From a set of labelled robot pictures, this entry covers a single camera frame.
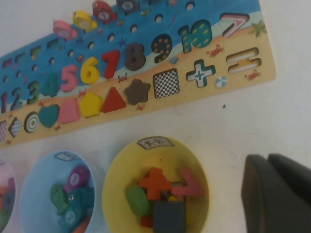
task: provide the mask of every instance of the teal heart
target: teal heart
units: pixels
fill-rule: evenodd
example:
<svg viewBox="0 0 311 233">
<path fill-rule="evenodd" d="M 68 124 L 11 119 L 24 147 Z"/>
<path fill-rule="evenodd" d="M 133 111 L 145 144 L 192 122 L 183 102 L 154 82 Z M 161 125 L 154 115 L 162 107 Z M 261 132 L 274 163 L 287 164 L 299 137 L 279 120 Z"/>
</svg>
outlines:
<svg viewBox="0 0 311 233">
<path fill-rule="evenodd" d="M 51 128 L 58 119 L 59 106 L 52 104 L 49 107 L 42 107 L 39 111 L 39 120 L 42 125 Z"/>
</svg>

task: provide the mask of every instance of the red crab illustration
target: red crab illustration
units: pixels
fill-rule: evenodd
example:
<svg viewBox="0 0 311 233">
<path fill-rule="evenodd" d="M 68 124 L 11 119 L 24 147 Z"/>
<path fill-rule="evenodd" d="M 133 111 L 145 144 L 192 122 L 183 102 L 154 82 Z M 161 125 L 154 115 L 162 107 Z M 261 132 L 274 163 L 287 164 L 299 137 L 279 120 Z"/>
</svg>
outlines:
<svg viewBox="0 0 311 233">
<path fill-rule="evenodd" d="M 244 77 L 246 77 L 248 80 L 251 81 L 251 80 L 253 80 L 254 78 L 256 78 L 257 76 L 260 76 L 260 75 L 261 75 L 261 73 L 257 72 L 257 70 L 254 69 L 252 74 L 250 74 L 250 75 L 245 74 Z"/>
<path fill-rule="evenodd" d="M 224 48 L 221 48 L 220 45 L 216 45 L 216 49 L 213 51 L 206 51 L 206 54 L 210 54 L 210 57 L 215 57 L 218 53 L 223 52 Z"/>
</svg>

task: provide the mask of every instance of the red triangle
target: red triangle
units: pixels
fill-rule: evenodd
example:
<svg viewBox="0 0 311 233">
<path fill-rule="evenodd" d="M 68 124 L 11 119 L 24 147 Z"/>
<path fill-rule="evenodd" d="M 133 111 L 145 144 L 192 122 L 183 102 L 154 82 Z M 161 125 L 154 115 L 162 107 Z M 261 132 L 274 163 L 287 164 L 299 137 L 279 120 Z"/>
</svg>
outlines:
<svg viewBox="0 0 311 233">
<path fill-rule="evenodd" d="M 104 101 L 102 111 L 109 113 L 126 107 L 126 103 L 122 99 L 118 90 L 113 86 L 110 88 L 108 95 Z"/>
</svg>

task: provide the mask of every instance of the number 6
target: number 6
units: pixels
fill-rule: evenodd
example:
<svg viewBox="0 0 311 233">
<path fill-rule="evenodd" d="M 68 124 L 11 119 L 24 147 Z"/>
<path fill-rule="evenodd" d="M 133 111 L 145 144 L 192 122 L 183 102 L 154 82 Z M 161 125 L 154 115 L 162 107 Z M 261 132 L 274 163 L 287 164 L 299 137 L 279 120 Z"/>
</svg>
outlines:
<svg viewBox="0 0 311 233">
<path fill-rule="evenodd" d="M 95 67 L 98 64 L 98 60 L 95 57 L 88 58 L 81 67 L 81 80 L 85 84 L 95 84 L 100 76 L 100 71 Z"/>
</svg>

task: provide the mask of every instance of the number 5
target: number 5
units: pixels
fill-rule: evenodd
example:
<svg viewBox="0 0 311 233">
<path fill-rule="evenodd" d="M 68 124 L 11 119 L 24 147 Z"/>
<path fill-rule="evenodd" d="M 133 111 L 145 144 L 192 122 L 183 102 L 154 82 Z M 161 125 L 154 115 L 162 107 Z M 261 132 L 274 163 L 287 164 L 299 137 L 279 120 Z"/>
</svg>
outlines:
<svg viewBox="0 0 311 233">
<path fill-rule="evenodd" d="M 85 84 L 92 85 L 96 83 L 100 76 L 100 71 L 95 67 L 98 60 L 95 57 L 88 58 L 81 67 L 81 80 Z"/>
<path fill-rule="evenodd" d="M 60 89 L 64 92 L 72 91 L 78 85 L 78 78 L 74 75 L 77 72 L 75 65 L 64 67 L 62 70 L 62 80 L 66 81 L 66 84 L 61 85 Z"/>
</svg>

